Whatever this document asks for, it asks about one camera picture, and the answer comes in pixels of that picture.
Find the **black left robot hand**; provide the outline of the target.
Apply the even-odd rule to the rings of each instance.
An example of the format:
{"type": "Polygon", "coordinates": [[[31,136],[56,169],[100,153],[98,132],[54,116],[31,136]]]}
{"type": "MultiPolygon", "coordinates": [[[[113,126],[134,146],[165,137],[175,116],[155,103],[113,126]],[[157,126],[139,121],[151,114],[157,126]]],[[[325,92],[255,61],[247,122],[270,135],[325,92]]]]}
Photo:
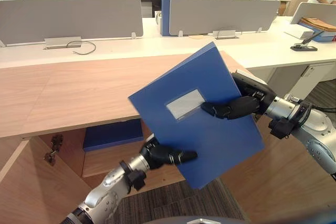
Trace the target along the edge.
{"type": "Polygon", "coordinates": [[[140,154],[148,163],[150,170],[158,169],[163,165],[180,165],[198,158],[196,151],[183,151],[160,144],[154,135],[146,140],[140,154]]]}

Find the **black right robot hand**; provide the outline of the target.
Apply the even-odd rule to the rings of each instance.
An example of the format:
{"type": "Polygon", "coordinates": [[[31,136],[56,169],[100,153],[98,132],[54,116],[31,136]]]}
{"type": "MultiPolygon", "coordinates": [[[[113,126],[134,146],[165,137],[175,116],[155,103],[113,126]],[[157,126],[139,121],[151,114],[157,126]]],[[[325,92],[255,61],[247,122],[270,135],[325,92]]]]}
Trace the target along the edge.
{"type": "Polygon", "coordinates": [[[241,97],[227,103],[204,102],[201,109],[219,119],[237,119],[250,114],[264,114],[276,97],[276,93],[263,80],[237,69],[232,73],[241,97]]]}

